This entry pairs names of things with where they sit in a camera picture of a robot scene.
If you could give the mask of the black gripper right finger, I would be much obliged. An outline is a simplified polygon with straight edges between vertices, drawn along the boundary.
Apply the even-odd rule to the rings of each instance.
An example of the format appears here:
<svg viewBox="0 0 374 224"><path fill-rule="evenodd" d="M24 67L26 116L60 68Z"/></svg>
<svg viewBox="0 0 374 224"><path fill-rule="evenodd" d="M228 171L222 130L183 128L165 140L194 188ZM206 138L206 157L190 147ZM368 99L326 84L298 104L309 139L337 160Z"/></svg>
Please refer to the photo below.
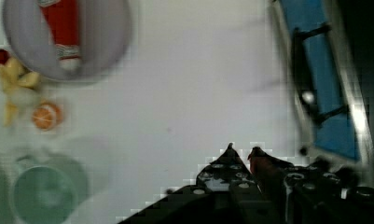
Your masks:
<svg viewBox="0 0 374 224"><path fill-rule="evenodd" d="M250 172L256 178L263 194L271 200L277 200L284 195L283 180L285 170L293 169L295 165L272 157L261 147L253 147L248 156Z"/></svg>

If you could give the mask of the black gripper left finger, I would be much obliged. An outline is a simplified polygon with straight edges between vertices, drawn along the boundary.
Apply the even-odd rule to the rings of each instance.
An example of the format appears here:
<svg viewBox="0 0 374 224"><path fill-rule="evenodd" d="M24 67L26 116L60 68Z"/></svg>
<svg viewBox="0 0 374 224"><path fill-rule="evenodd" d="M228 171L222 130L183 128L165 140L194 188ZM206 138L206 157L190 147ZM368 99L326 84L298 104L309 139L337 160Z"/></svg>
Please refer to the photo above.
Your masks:
<svg viewBox="0 0 374 224"><path fill-rule="evenodd" d="M206 165L196 177L196 185L211 191L228 191L231 184L254 183L254 178L229 143L225 151Z"/></svg>

